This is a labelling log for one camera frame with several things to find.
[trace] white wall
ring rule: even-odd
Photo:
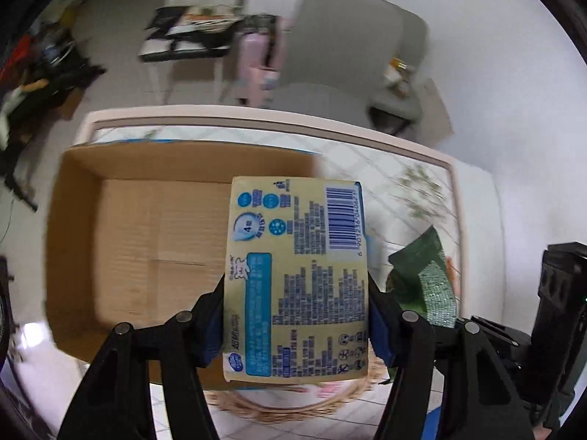
[[[420,71],[455,135],[439,150],[492,172],[506,237],[504,322],[529,329],[541,252],[587,242],[587,69],[539,0],[388,0],[430,26]],[[295,0],[249,0],[290,16]]]

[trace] table leg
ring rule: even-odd
[[[151,87],[157,98],[157,103],[163,105],[163,93],[161,92],[161,85],[159,84],[159,71],[157,70],[157,63],[147,64],[147,70],[149,71],[149,79],[151,79]]]
[[[212,99],[214,100],[214,104],[220,104],[223,77],[224,58],[216,58],[214,60],[214,90],[212,92]]]

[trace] tile floor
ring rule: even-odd
[[[10,270],[16,278],[11,285],[11,297],[16,321],[22,325],[44,320],[43,243],[48,201],[61,153],[71,145],[84,115],[102,108],[156,104],[145,65],[140,63],[136,54],[145,37],[143,28],[146,22],[162,2],[90,0],[80,8],[73,31],[75,38],[91,56],[93,63],[102,64],[108,72],[86,91],[71,121],[57,120],[29,145],[21,157],[17,177],[34,190],[39,211],[33,214],[24,204],[14,202],[5,189],[0,191],[0,235],[7,229],[5,239],[0,243],[0,252],[7,256]],[[231,77],[231,72],[234,69],[228,64],[227,78]],[[161,64],[160,75],[172,81],[167,100],[169,104],[212,103],[210,61]],[[234,103],[236,100],[228,91],[224,104]],[[340,162],[343,165],[350,163],[344,156]],[[221,438],[289,440],[307,436],[327,440],[367,439],[375,433],[389,390],[390,386],[375,386],[365,392],[360,400],[348,403],[338,412],[304,422],[261,425],[216,407],[211,410]],[[436,374],[430,408],[440,404],[441,390],[441,379]],[[73,392],[65,394],[67,398]],[[171,438],[161,388],[152,386],[152,394],[158,439]],[[66,406],[65,403],[56,409],[59,412],[55,414],[52,425],[59,425]]]

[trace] round woven tray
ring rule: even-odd
[[[211,406],[264,424],[303,420],[334,413],[344,403],[387,378],[383,361],[369,348],[369,370],[365,377],[308,385],[284,385],[274,389],[207,391]]]

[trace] screw head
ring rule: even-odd
[[[179,323],[187,323],[192,320],[192,317],[191,311],[180,311],[175,315],[175,319],[177,319]]]
[[[130,324],[129,323],[119,323],[114,326],[114,332],[116,334],[126,334],[130,331]]]
[[[479,332],[479,325],[474,322],[468,322],[465,324],[465,329],[468,333],[477,334]]]
[[[415,323],[420,318],[418,313],[416,313],[415,311],[404,311],[403,313],[401,313],[401,317],[403,317],[404,321],[407,321],[409,323]]]

